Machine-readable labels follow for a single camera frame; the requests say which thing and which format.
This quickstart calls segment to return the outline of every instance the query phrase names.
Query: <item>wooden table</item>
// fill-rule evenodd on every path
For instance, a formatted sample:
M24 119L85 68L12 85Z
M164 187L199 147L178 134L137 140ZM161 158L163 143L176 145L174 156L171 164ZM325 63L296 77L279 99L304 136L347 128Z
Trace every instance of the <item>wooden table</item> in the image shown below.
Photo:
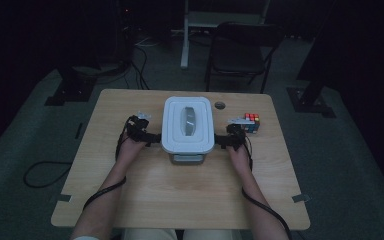
M102 91L52 215L55 226L74 226L83 204L94 194L114 164L123 124L138 111L151 114L151 133L161 133L165 100L170 96L203 96L210 100L214 131L226 134L227 120L258 113L261 126L248 134L254 175L271 207L291 229L310 226L271 97L264 94L168 92L108 89ZM224 110L214 103L222 101ZM114 227L175 229L249 229L241 186L226 150L215 146L202 165L179 166L169 161L160 144L145 148L127 173Z

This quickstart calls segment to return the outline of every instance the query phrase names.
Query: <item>metal stand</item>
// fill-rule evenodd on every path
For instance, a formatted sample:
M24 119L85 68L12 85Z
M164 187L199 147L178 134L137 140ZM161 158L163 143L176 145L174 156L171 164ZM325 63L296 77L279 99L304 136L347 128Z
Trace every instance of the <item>metal stand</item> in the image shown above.
M45 106L63 106L65 102L87 102L92 94L96 78L81 79L71 67L58 68L62 81L54 96L48 97Z
M328 107L320 92L322 84L311 82L307 88L286 88L296 112L321 113L325 118L336 118L331 107Z

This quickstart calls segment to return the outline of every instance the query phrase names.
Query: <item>chair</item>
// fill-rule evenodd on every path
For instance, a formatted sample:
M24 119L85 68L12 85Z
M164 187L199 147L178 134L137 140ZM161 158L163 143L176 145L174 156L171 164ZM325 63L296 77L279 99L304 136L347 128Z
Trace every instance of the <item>chair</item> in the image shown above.
M285 34L281 27L272 24L221 23L211 40L205 81L210 90L213 70L221 75L250 77L248 85L264 73L260 93L264 92L273 52ZM264 57L262 49L268 53Z

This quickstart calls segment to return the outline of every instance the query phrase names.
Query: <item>dark background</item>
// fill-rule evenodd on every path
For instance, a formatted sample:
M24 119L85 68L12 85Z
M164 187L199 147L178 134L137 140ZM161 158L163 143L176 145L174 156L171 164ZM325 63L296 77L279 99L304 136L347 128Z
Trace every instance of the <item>dark background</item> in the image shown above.
M191 8L255 12L248 7L256 3L205 2L195 1ZM0 1L0 135L50 71L59 66L99 68L98 58L114 50L103 46L113 46L116 26L141 27L168 43L170 29L182 28L182 1L121 1L121 12L114 11L116 4ZM122 13L126 8L129 14ZM276 0L267 22L282 25L290 37L315 38L298 78L321 81L340 92L384 173L384 1Z

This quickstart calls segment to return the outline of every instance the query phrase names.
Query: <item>small round object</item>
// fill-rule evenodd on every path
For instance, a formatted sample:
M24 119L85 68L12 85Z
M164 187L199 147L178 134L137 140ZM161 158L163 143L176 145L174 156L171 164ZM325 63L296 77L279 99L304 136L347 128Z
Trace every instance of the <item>small round object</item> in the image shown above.
M224 102L216 102L214 104L214 107L216 107L219 110L222 110L222 109L226 108L226 104Z

